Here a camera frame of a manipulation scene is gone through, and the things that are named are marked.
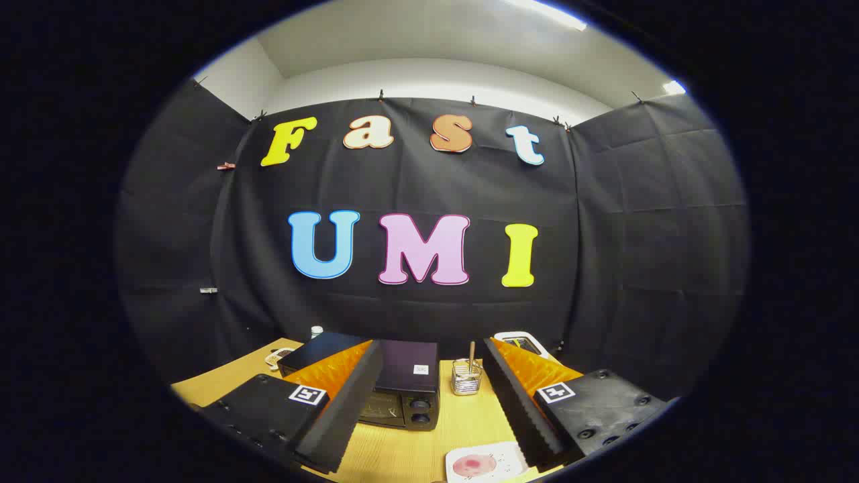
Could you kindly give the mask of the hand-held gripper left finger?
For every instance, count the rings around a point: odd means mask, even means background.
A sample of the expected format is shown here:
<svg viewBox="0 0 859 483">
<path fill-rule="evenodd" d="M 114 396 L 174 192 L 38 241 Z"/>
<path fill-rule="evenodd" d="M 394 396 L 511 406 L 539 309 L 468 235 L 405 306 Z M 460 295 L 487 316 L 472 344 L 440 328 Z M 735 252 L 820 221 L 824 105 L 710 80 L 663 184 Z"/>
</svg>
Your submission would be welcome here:
<svg viewBox="0 0 859 483">
<path fill-rule="evenodd" d="M 381 343 L 363 341 L 287 377 L 254 375 L 191 408 L 271 462 L 335 473 L 382 369 Z"/>
</svg>

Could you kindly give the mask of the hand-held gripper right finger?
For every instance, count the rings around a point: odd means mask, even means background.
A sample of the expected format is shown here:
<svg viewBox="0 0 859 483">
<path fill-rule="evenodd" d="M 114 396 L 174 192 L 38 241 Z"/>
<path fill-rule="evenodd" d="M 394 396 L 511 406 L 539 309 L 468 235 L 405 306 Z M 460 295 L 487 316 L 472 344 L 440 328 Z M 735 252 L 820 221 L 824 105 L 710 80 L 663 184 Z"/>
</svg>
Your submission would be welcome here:
<svg viewBox="0 0 859 483">
<path fill-rule="evenodd" d="M 671 407 L 613 370 L 580 373 L 486 337 L 483 369 L 530 467 L 552 470 L 620 446 Z"/>
</svg>

